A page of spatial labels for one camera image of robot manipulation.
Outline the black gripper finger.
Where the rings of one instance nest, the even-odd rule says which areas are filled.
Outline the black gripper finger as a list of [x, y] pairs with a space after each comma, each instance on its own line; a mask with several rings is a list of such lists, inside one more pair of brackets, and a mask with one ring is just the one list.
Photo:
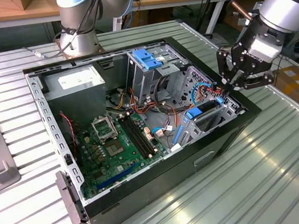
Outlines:
[[[245, 86], [244, 77], [242, 75], [243, 61], [243, 47], [232, 47], [231, 52], [225, 49], [217, 50], [217, 62], [219, 74], [222, 77], [222, 92], [238, 91]], [[228, 55], [231, 56], [232, 69], [228, 67]]]
[[242, 71], [241, 75], [231, 82], [236, 73], [237, 69], [232, 69], [228, 73], [228, 80], [233, 90], [238, 91], [239, 89], [252, 89], [265, 85], [272, 84], [274, 82], [274, 74], [271, 71], [271, 66], [262, 66], [254, 68], [246, 68]]

